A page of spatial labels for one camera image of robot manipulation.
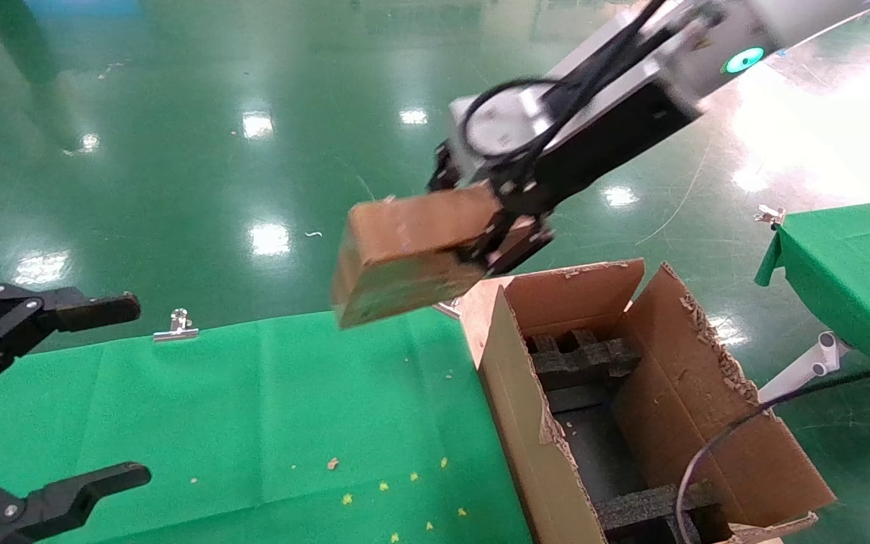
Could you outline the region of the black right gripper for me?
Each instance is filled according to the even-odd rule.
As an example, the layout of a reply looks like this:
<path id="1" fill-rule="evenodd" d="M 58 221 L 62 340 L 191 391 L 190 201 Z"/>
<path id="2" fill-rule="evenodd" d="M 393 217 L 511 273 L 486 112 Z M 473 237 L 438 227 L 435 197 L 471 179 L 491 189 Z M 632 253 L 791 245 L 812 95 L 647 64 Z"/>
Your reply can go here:
<path id="1" fill-rule="evenodd" d="M 456 249 L 456 257 L 486 277 L 514 271 L 552 242 L 554 231 L 545 213 L 676 134 L 701 114 L 694 100 L 681 99 L 663 80 L 643 83 L 547 149 L 529 176 L 534 186 L 528 190 L 515 188 L 500 197 L 505 210 L 522 216 L 494 214 L 474 240 Z M 457 188 L 460 173 L 449 142 L 436 147 L 434 159 L 435 169 L 426 190 Z"/>

